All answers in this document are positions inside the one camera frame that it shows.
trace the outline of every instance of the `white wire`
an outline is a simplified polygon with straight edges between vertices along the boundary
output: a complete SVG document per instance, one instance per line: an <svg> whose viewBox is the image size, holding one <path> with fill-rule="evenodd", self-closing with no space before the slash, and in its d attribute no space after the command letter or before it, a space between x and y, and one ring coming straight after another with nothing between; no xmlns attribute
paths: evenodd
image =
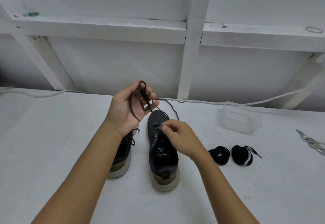
<svg viewBox="0 0 325 224"><path fill-rule="evenodd" d="M272 97L270 99L263 100L263 101L259 101L259 102L237 103L237 104L250 106L250 105L256 105L256 104L260 104L260 103L265 103L265 102L269 102L269 101L272 101L274 99L278 99L278 98L281 98L281 97L284 97L284 96L287 96L287 95L292 95L292 94L295 94L295 93L298 93L300 91L303 91L303 90L306 90L306 89L310 89L310 88L313 88L313 87L315 87L315 85L314 86L308 86L308 87L302 88L300 90L295 90L295 91L292 91L292 92L289 92L289 93L286 93L286 94L283 94L283 95L278 95L278 96ZM222 105L222 104L224 104L224 102L206 102L206 101L183 100L183 99L174 99L174 98L160 98L160 99L171 100L171 101L182 101L182 102L205 103L205 104L212 104L212 105Z"/></svg>
<svg viewBox="0 0 325 224"><path fill-rule="evenodd" d="M256 104L260 104L260 103L265 103L265 102L269 102L269 101L272 101L274 99L278 99L278 98L281 98L281 97L284 97L284 96L287 96L287 95L292 95L292 94L295 94L295 93L298 93L300 91L303 91L303 90L306 90L306 89L310 89L310 88L313 88L313 87L315 87L315 85L314 86L308 86L308 87L302 88L300 90L295 90L295 91L292 91L292 92L289 92L289 93L286 93L286 94L283 94L283 95L278 95L278 96L272 97L272 98L267 99L267 100L263 100L263 101L259 101L259 102L252 102L252 103L242 103L241 105L250 106L250 105L256 105ZM27 95L27 96L30 96L30 97L33 97L33 98L46 98L46 97L51 97L51 96L59 95L59 94L64 93L64 92L76 92L76 93L84 93L85 94L85 92L82 92L82 91L62 90L62 91L58 91L58 92L56 92L54 94L51 94L51 95L38 96L38 95L31 95L31 94L28 94L28 93L22 92L22 91L0 90L0 93L18 93L18 94ZM206 102L206 101L183 100L183 99L175 99L175 98L160 98L160 99L170 100L170 101L205 103L205 104L212 104L212 105L222 105L222 104L224 104L224 102Z"/></svg>
<svg viewBox="0 0 325 224"><path fill-rule="evenodd" d="M58 91L54 94L51 94L51 95L43 95L43 96L38 96L38 95L32 95L32 94L29 94L29 93L26 93L26 92L23 92L23 91L14 91L14 90L0 90L0 93L18 93L18 94L22 94L22 95L27 95L27 96L30 96L30 97L33 97L33 98L46 98L46 97L52 97L52 96L55 96L55 95L59 95L61 93L64 93L64 92L76 92L76 93L84 93L82 91L76 91L76 90L61 90L61 91Z"/></svg>

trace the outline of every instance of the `right hand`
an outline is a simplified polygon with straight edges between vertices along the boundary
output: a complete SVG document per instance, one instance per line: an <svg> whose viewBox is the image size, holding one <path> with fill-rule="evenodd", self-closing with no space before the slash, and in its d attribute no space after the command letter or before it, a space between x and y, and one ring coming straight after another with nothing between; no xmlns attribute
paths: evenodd
<svg viewBox="0 0 325 224"><path fill-rule="evenodd" d="M207 151L194 131L185 122L170 119L162 123L161 130L175 149L192 160L197 154Z"/></svg>

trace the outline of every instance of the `shoe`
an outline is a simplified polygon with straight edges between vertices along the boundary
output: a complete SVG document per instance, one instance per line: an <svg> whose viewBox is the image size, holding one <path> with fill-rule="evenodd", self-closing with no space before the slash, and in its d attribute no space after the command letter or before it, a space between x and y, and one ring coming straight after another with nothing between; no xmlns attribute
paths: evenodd
<svg viewBox="0 0 325 224"><path fill-rule="evenodd" d="M108 178L119 178L126 174L131 164L131 145L135 144L133 136L137 130L140 131L138 128L133 129L122 138L110 169L110 173L108 174Z"/></svg>
<svg viewBox="0 0 325 224"><path fill-rule="evenodd" d="M162 111L153 111L148 118L148 137L150 142L149 164L153 187L158 191L170 191L179 182L178 154L167 136L159 130L159 122L169 120Z"/></svg>

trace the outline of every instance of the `shoe tongue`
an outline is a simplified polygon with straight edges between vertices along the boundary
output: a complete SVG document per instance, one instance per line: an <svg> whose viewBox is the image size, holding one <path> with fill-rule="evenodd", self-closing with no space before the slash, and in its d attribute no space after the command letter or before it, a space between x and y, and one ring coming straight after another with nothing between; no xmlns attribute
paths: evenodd
<svg viewBox="0 0 325 224"><path fill-rule="evenodd" d="M171 156L170 141L164 134L160 134L154 150L154 156Z"/></svg>

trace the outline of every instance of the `plastic container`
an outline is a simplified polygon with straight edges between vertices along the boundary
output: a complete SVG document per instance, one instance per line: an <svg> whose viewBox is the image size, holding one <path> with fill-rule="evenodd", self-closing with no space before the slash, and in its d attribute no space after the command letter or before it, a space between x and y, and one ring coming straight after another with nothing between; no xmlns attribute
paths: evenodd
<svg viewBox="0 0 325 224"><path fill-rule="evenodd" d="M221 123L226 128L250 135L262 127L262 118L261 113L253 107L225 102L221 114Z"/></svg>

